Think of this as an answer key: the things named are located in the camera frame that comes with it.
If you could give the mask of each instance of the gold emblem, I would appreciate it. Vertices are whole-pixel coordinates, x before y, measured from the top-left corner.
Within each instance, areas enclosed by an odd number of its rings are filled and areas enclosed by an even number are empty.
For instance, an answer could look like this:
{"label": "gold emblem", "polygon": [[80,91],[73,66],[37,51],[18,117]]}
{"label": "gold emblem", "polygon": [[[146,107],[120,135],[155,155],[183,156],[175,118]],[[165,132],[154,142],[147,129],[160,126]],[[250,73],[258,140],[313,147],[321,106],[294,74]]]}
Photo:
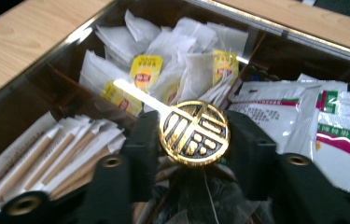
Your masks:
{"label": "gold emblem", "polygon": [[230,142],[228,121],[220,110],[201,101],[171,107],[160,120],[160,141],[171,158],[187,166],[218,160]]}

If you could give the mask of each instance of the wooden table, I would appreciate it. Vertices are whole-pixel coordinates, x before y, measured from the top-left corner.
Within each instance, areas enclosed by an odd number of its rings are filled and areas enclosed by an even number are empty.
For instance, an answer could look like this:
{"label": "wooden table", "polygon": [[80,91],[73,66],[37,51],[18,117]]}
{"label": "wooden table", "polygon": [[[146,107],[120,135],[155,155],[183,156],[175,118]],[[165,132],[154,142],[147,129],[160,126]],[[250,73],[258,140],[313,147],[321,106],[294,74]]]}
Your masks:
{"label": "wooden table", "polygon": [[[27,0],[0,16],[0,88],[113,0]],[[293,0],[220,3],[350,49],[350,17]]]}

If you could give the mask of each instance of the yellow tea bag label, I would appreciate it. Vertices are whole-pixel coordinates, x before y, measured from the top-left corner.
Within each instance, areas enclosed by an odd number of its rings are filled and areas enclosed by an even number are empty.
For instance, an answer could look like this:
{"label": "yellow tea bag label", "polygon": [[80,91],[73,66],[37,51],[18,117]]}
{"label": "yellow tea bag label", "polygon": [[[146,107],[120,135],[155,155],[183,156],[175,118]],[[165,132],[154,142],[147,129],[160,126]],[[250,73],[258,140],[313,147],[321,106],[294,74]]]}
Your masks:
{"label": "yellow tea bag label", "polygon": [[130,74],[136,87],[148,92],[160,76],[161,67],[161,56],[139,55],[134,58]]}
{"label": "yellow tea bag label", "polygon": [[143,107],[140,100],[116,87],[113,81],[109,81],[105,84],[105,88],[102,90],[101,96],[108,102],[116,105],[121,110],[135,116],[140,113]]}
{"label": "yellow tea bag label", "polygon": [[216,85],[223,76],[231,76],[231,84],[238,78],[239,63],[236,60],[236,53],[229,53],[224,50],[213,50],[215,60],[213,64],[213,85]]}
{"label": "yellow tea bag label", "polygon": [[177,95],[179,85],[180,81],[174,82],[165,90],[165,93],[162,96],[162,102],[164,104],[168,105],[172,102]]}

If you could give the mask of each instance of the green printed packet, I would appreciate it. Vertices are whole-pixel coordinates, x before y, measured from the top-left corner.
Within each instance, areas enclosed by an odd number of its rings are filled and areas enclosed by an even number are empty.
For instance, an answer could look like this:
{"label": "green printed packet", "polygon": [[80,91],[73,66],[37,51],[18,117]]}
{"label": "green printed packet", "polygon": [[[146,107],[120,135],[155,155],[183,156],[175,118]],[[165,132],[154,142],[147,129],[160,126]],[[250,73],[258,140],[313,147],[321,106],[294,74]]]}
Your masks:
{"label": "green printed packet", "polygon": [[314,163],[337,188],[350,193],[350,115],[321,112]]}

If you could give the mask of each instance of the screw hole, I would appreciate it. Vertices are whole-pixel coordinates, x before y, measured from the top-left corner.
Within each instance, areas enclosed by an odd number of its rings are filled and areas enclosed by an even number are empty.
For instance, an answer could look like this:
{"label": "screw hole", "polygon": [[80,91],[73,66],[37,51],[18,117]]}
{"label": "screw hole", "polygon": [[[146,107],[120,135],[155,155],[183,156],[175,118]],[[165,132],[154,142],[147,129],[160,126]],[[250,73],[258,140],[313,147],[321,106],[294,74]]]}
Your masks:
{"label": "screw hole", "polygon": [[288,160],[288,162],[290,162],[294,165],[299,165],[299,166],[309,164],[308,160],[306,160],[305,158],[300,157],[300,156],[290,156],[290,157],[287,157],[287,160]]}
{"label": "screw hole", "polygon": [[28,214],[35,210],[41,204],[41,199],[36,196],[28,196],[21,198],[14,202],[8,210],[7,213],[11,216],[20,216]]}
{"label": "screw hole", "polygon": [[119,158],[110,158],[104,161],[103,166],[104,167],[116,167],[118,165],[122,164],[122,160]]}

